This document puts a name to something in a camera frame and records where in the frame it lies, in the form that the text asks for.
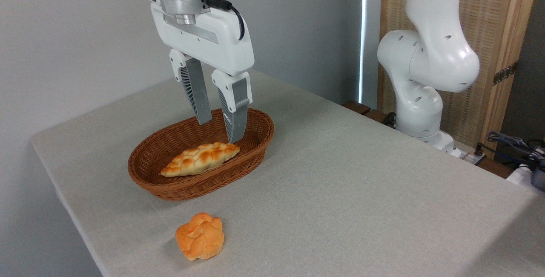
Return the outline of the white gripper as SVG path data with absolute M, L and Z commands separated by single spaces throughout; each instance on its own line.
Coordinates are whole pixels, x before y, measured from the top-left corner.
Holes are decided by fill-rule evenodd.
M 164 14 L 156 3 L 151 4 L 151 11 L 158 34 L 172 48 L 169 57 L 175 79 L 183 85 L 199 124 L 212 120 L 202 61 L 216 68 L 212 81 L 218 87 L 229 143 L 242 139 L 252 103 L 250 77 L 245 71 L 255 58 L 249 33 L 239 40 L 237 15 L 212 8 L 197 15 L 195 25 L 184 25 Z

